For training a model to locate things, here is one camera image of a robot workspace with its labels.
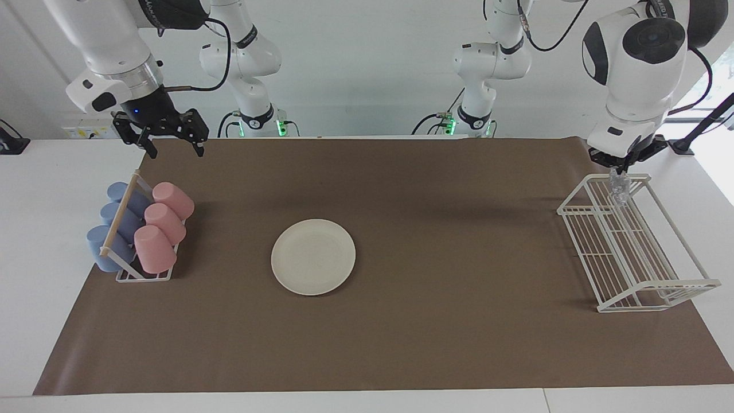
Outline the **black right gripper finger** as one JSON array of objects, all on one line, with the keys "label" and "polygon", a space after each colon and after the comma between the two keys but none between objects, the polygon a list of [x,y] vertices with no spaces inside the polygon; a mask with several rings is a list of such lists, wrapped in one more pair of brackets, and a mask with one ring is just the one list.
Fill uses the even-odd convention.
[{"label": "black right gripper finger", "polygon": [[203,157],[204,143],[209,139],[209,128],[200,113],[190,109],[181,114],[180,139],[192,144],[192,148],[198,157]]},{"label": "black right gripper finger", "polygon": [[112,126],[123,143],[142,149],[152,159],[157,157],[157,147],[150,139],[148,125],[134,122],[125,112],[113,112]]}]

